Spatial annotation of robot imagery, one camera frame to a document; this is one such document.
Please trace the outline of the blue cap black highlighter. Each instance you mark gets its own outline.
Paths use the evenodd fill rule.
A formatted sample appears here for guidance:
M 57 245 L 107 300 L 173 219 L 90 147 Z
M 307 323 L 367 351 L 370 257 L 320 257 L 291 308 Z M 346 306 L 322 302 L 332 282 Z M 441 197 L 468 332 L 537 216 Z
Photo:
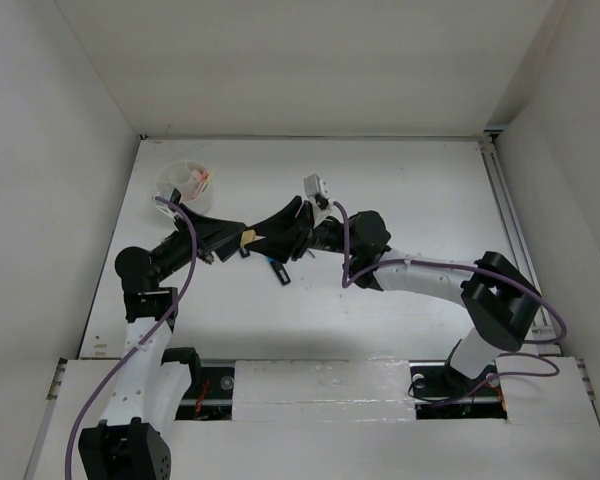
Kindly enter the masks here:
M 281 263 L 279 260 L 272 258 L 267 258 L 267 261 L 280 284 L 282 286 L 289 285 L 291 283 L 291 278 L 289 277 L 289 274 L 286 271 L 284 264 Z

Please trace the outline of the beige eraser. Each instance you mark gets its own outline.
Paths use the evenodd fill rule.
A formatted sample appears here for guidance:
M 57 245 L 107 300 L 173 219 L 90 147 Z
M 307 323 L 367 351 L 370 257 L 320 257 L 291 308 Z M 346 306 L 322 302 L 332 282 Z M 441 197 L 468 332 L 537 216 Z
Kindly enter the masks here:
M 246 230 L 241 236 L 241 245 L 245 246 L 256 239 L 256 233 L 254 230 Z

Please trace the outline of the pink clear pen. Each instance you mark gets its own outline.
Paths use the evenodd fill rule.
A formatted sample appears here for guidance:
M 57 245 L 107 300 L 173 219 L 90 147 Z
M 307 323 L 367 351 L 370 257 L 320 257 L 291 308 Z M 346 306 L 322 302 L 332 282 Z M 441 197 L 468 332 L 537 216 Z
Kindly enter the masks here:
M 192 178 L 194 180 L 194 189 L 193 189 L 191 198 L 195 199 L 201 193 L 201 191 L 203 190 L 203 188 L 207 182 L 209 170 L 208 169 L 204 169 L 204 170 L 193 169 L 191 171 L 191 174 L 192 174 Z

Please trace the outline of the yellow clear pen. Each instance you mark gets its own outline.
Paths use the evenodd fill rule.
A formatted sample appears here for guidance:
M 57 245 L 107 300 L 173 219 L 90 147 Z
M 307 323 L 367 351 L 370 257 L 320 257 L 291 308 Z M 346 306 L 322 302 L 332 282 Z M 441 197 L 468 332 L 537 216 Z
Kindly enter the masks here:
M 201 185 L 200 193 L 204 192 L 208 188 L 208 185 L 210 184 L 211 179 L 214 176 L 214 173 L 215 173 L 215 169 L 211 169 L 206 172 L 206 176 L 204 177 L 202 185 Z

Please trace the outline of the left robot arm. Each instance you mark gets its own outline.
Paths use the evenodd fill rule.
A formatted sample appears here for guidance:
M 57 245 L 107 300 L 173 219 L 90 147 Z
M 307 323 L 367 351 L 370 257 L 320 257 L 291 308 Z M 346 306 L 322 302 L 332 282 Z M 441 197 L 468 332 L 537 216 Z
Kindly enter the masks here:
M 241 244 L 243 223 L 198 215 L 168 203 L 174 230 L 151 250 L 127 247 L 114 269 L 125 307 L 125 351 L 90 395 L 91 405 L 111 384 L 113 390 L 96 425 L 74 424 L 66 452 L 77 452 L 89 479 L 167 479 L 171 474 L 168 431 L 184 396 L 202 387 L 200 358 L 192 347 L 169 345 L 178 304 L 192 282 L 181 288 L 163 281 L 181 268 L 227 259 Z

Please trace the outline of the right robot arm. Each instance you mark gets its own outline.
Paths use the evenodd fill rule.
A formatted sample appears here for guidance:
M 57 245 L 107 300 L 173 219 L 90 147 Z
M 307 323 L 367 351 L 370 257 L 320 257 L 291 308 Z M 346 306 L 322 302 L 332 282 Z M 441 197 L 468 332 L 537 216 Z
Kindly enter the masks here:
M 325 200 L 294 198 L 251 229 L 255 238 L 244 244 L 249 252 L 280 263 L 309 250 L 341 254 L 344 284 L 405 291 L 464 308 L 472 327 L 440 373 L 449 393 L 466 393 L 499 355 L 518 352 L 539 310 L 538 291 L 502 254 L 488 251 L 468 266 L 408 255 L 391 247 L 391 234 L 373 210 L 336 219 Z

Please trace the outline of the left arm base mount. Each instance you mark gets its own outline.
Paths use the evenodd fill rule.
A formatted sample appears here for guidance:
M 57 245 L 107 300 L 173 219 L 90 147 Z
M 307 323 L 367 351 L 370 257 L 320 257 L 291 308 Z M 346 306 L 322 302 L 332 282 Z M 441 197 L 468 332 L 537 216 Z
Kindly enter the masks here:
M 159 353 L 139 350 L 145 377 L 137 394 L 142 397 L 143 421 L 157 426 L 175 420 L 229 420 L 235 387 L 235 364 L 203 360 L 193 347 L 167 348 Z

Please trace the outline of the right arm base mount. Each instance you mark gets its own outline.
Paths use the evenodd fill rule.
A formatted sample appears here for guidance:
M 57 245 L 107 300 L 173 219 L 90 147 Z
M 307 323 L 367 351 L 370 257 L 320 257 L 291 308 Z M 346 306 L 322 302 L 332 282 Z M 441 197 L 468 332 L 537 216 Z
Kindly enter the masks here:
M 488 365 L 476 379 L 467 379 L 444 362 L 410 362 L 407 394 L 414 400 L 417 420 L 506 420 L 504 396 L 497 379 L 475 387 L 497 373 Z

